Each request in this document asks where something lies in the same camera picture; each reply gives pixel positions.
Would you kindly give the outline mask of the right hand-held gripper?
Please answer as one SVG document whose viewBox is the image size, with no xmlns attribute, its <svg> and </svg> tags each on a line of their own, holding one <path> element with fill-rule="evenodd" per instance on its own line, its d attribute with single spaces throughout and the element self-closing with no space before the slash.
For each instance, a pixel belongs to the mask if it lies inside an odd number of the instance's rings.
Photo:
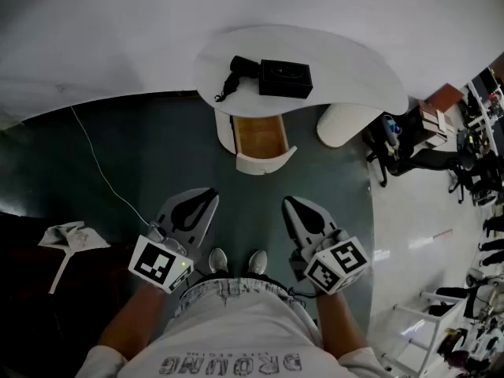
<svg viewBox="0 0 504 378">
<path fill-rule="evenodd" d="M 330 213 L 305 198 L 284 198 L 283 219 L 298 249 L 291 269 L 298 282 L 308 280 L 317 292 L 333 295 L 354 283 L 369 267 L 369 257 L 356 236 L 337 229 Z M 326 236 L 315 245 L 315 235 Z"/>
</svg>

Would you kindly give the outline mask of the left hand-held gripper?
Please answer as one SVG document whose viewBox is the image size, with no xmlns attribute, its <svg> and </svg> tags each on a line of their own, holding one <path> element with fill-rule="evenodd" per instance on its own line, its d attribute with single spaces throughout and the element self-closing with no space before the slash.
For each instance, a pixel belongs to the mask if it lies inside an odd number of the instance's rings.
<svg viewBox="0 0 504 378">
<path fill-rule="evenodd" d="M 173 293 L 194 271 L 219 204 L 219 194 L 200 187 L 172 196 L 138 237 L 128 270 L 147 283 Z"/>
</svg>

